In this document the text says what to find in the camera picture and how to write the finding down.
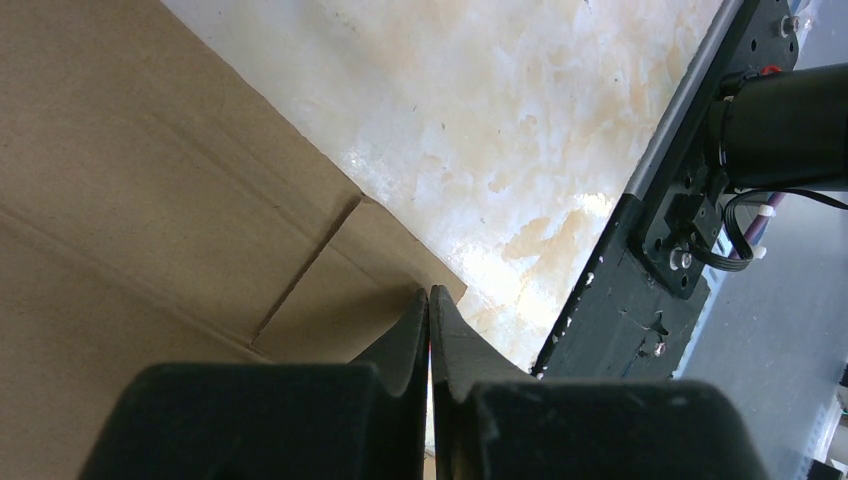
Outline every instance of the brown cardboard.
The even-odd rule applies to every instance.
[[[359,323],[309,327],[303,351],[270,336],[290,295],[316,298],[298,280],[333,254],[351,275],[339,285],[360,288],[364,272],[375,298],[406,282],[462,288],[411,236],[348,244],[360,199],[157,1],[2,2],[0,478],[73,477],[147,365],[361,350],[395,303],[369,303],[380,321],[350,336]],[[368,222],[405,232],[368,210]],[[322,298],[356,298],[345,294]]]
[[[379,204],[365,199],[271,317],[254,346],[278,361],[348,362],[422,286],[465,285]]]

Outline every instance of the white marble table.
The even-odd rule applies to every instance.
[[[720,0],[164,0],[529,367]]]

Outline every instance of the cardboard box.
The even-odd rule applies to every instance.
[[[462,283],[155,0],[0,6],[0,478],[165,361],[347,361]]]

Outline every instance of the cylindrical motor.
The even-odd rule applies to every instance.
[[[708,122],[732,187],[848,190],[848,64],[748,79]]]

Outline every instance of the black cable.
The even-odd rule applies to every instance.
[[[739,227],[739,222],[736,220],[736,207],[739,206],[739,203],[746,198],[760,193],[774,192],[800,195],[830,207],[838,208],[840,210],[848,210],[848,204],[842,203],[835,198],[828,197],[827,195],[822,195],[818,192],[811,192],[809,190],[799,190],[796,188],[749,190],[730,199],[724,207],[724,226],[727,230],[727,238],[730,240],[730,244],[733,245],[736,253],[739,254],[739,259],[716,255],[710,251],[709,247],[697,244],[690,246],[692,256],[706,265],[718,270],[724,270],[725,272],[741,272],[742,270],[745,270],[745,268],[747,268],[751,263],[751,260],[754,259],[754,251],[751,249],[751,245],[748,244],[748,241],[745,240],[745,234],[742,233],[742,229]]]

